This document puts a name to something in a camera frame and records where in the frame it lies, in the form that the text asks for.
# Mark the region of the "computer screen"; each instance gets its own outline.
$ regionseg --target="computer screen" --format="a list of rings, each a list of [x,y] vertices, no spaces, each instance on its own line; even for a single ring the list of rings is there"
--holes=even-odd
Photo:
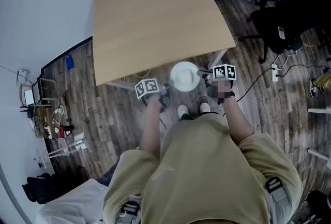
[[[25,90],[24,91],[24,97],[25,97],[26,106],[31,106],[31,105],[35,104],[35,101],[33,99],[32,89]]]

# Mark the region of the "white sneaker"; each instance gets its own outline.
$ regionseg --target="white sneaker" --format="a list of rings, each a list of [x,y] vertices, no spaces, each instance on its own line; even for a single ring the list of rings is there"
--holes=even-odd
[[[182,118],[183,114],[188,114],[188,108],[184,104],[181,104],[178,106],[177,112],[180,119]]]
[[[200,114],[210,112],[210,106],[207,102],[203,102],[200,104]]]

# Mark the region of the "black bag on floor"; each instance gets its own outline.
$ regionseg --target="black bag on floor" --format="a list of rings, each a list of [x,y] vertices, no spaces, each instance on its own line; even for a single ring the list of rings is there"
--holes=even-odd
[[[37,176],[37,178],[28,177],[26,180],[27,184],[22,187],[27,198],[32,202],[45,204],[61,196],[48,173]]]

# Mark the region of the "power strip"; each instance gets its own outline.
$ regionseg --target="power strip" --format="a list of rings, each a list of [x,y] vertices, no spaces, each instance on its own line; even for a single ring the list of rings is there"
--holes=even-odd
[[[278,82],[278,77],[276,76],[278,74],[278,66],[276,64],[271,65],[272,71],[271,71],[271,78],[273,82]]]

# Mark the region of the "white cable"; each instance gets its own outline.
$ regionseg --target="white cable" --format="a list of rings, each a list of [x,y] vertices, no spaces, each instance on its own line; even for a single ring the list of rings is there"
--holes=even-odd
[[[276,63],[276,61],[277,61],[277,59],[279,58],[279,56],[280,56],[280,55],[278,55],[278,57],[275,59],[275,61],[273,62],[273,64]]]
[[[17,72],[14,72],[14,71],[12,71],[12,70],[10,70],[10,69],[4,67],[4,66],[1,66],[1,65],[0,65],[0,67],[2,67],[2,68],[4,68],[4,69],[7,69],[8,71],[10,71],[10,72],[12,72],[12,73],[14,73],[14,74],[16,74],[16,75],[19,75],[19,76],[25,78],[25,79],[26,79],[29,83],[31,83],[31,85],[33,86],[33,83],[32,83],[27,77],[25,77],[25,76],[23,76],[23,75],[20,75],[20,74],[18,74]]]
[[[290,56],[296,56],[297,53],[298,53],[298,51],[295,51],[295,54],[294,54],[294,55],[288,55],[288,58],[286,59],[285,63],[283,64],[283,66],[281,67],[280,70],[283,69],[283,67],[285,66],[286,62],[289,60],[289,57],[290,57]]]
[[[322,65],[322,63],[321,63],[321,60],[320,60],[320,55],[319,55],[319,50],[317,49],[317,47],[313,44],[313,45],[308,45],[308,44],[306,44],[306,43],[304,43],[304,46],[305,47],[310,47],[310,48],[312,48],[312,47],[315,47],[316,48],[316,51],[317,51],[317,57],[319,58],[319,62],[320,62],[320,66]]]
[[[151,70],[149,70],[148,72],[147,72],[147,74],[145,75],[145,76],[143,76],[143,77],[140,77],[140,76],[138,76],[137,74],[134,74],[136,77],[138,77],[139,79],[144,79],[149,73],[150,73],[150,71]]]

